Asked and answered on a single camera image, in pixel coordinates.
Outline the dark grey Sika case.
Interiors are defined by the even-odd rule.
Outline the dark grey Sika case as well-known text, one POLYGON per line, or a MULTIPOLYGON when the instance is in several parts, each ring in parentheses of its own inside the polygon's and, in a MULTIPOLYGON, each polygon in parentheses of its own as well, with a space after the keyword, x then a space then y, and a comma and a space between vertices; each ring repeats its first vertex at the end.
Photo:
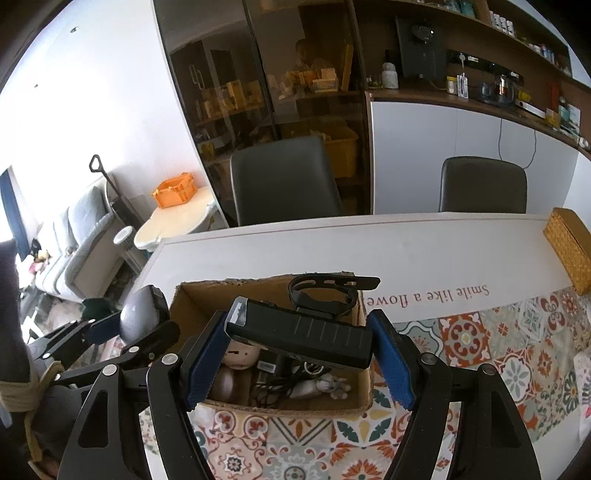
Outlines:
POLYGON ((146 285, 130 293, 120 312, 119 336, 130 345, 151 332, 159 323, 160 291, 146 285))

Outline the silver oval device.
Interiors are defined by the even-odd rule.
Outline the silver oval device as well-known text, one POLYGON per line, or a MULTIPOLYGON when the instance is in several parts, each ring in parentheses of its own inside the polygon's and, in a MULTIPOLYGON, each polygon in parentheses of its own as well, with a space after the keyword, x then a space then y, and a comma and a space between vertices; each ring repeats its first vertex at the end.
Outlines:
POLYGON ((250 384, 252 384, 252 371, 235 370, 228 366, 221 366, 218 370, 208 399, 221 403, 246 405, 249 402, 250 384))

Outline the black power adapter with cable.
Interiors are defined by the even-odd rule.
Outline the black power adapter with cable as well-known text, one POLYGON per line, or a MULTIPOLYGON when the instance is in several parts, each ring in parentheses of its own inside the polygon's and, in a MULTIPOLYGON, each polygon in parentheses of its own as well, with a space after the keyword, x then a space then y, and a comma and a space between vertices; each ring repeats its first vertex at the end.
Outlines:
POLYGON ((281 355, 270 355, 256 363, 256 380, 250 387, 253 406, 276 409, 290 398, 301 382, 315 380, 329 368, 281 355))

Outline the black flashlight with strap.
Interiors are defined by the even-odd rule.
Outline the black flashlight with strap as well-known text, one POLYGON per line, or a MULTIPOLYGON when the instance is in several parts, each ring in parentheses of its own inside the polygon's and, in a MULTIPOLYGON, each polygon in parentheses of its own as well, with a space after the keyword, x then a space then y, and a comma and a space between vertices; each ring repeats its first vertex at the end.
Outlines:
POLYGON ((337 369, 363 371, 372 362, 373 332, 345 321, 359 293, 376 289, 378 277, 311 273, 287 286, 290 309, 237 297, 225 317, 229 338, 273 353, 337 369))

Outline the medic figurine white blue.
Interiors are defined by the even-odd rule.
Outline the medic figurine white blue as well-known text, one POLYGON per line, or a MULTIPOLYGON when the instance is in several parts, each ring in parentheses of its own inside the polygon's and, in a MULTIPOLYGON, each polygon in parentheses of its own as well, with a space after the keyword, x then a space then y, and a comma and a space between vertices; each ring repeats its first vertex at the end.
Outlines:
POLYGON ((334 400, 345 400, 349 397, 352 386, 346 378, 335 377, 331 373, 320 377, 301 381, 290 391, 290 399, 311 399, 321 395, 329 395, 334 400))

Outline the beige round hand warmer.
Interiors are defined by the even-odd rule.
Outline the beige round hand warmer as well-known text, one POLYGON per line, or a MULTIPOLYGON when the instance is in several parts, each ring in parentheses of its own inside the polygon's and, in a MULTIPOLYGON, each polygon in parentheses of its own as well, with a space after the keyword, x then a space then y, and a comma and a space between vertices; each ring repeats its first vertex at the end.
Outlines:
POLYGON ((259 361, 259 347, 231 340, 221 363, 236 371, 246 370, 259 361))

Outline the brown cardboard box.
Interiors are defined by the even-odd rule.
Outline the brown cardboard box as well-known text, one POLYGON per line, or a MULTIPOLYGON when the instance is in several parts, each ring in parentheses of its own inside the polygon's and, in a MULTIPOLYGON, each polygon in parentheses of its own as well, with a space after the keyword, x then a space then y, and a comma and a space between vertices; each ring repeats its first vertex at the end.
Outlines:
POLYGON ((363 292, 379 284, 346 272, 181 283, 170 306, 179 399, 287 417, 366 411, 373 334, 363 292))

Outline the cream round side table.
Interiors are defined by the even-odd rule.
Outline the cream round side table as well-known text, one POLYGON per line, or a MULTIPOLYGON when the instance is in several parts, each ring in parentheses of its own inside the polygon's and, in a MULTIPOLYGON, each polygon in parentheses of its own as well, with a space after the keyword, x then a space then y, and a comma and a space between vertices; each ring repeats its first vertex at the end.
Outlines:
POLYGON ((135 233, 134 246, 139 250, 153 252, 164 239, 204 232, 211 226, 216 211, 216 200, 211 188, 198 188, 197 193, 184 204, 157 207, 135 233))

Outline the orange plastic crate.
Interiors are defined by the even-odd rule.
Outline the orange plastic crate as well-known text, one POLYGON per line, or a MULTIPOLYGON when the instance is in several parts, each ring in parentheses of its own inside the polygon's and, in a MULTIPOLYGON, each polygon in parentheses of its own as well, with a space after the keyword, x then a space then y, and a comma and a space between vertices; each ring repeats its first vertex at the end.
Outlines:
POLYGON ((161 182, 153 191, 152 197, 161 209, 187 203, 197 193, 197 184, 191 173, 183 172, 161 182))

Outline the patterned tablecloth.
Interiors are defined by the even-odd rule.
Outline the patterned tablecloth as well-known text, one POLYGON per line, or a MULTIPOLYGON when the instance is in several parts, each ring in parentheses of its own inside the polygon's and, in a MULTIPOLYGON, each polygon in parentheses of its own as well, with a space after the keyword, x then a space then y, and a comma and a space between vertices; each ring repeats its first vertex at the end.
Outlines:
POLYGON ((586 479, 574 360, 588 313, 518 214, 335 217, 163 241, 138 278, 180 327, 147 375, 169 479, 586 479), (353 389, 231 402, 236 346, 353 389))

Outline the dark dining chair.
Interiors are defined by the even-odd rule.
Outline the dark dining chair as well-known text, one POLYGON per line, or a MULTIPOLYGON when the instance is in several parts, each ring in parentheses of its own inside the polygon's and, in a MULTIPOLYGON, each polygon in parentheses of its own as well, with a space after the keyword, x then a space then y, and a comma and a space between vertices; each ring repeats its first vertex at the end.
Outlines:
POLYGON ((503 160, 456 156, 441 171, 440 212, 525 214, 525 169, 503 160))
POLYGON ((337 184, 318 137, 235 151, 230 177, 240 226, 342 215, 337 184))

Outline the dark dining chair right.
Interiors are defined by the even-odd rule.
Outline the dark dining chair right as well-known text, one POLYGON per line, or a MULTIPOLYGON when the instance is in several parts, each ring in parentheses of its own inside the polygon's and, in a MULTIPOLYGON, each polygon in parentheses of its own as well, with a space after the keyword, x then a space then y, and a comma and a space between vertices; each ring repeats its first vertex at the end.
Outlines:
POLYGON ((441 171, 440 212, 525 214, 525 169, 503 160, 456 156, 441 171))

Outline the white ceramic jar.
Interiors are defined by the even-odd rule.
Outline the white ceramic jar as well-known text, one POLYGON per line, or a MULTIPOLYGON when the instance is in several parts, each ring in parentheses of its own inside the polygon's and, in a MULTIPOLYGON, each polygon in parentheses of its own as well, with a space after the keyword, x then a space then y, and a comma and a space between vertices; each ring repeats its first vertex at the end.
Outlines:
POLYGON ((391 62, 385 62, 382 65, 381 82, 384 89, 398 90, 399 78, 396 66, 391 62))

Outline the glass kettle on shelf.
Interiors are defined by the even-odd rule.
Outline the glass kettle on shelf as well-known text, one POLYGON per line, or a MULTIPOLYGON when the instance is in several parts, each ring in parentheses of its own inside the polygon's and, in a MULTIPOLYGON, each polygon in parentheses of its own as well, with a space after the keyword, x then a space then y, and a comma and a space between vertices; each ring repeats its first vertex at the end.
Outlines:
POLYGON ((515 101, 515 82, 505 74, 495 77, 494 100, 498 104, 510 105, 515 101))

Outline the black handled cart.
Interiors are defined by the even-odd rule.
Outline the black handled cart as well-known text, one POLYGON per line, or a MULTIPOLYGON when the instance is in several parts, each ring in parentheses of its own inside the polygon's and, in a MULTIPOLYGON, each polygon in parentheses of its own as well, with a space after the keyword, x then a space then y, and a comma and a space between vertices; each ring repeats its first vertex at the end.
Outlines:
POLYGON ((140 217, 130 201, 120 193, 115 181, 104 169, 101 158, 98 154, 92 156, 88 167, 92 173, 101 174, 105 180, 106 200, 116 216, 124 225, 138 229, 142 225, 140 217))

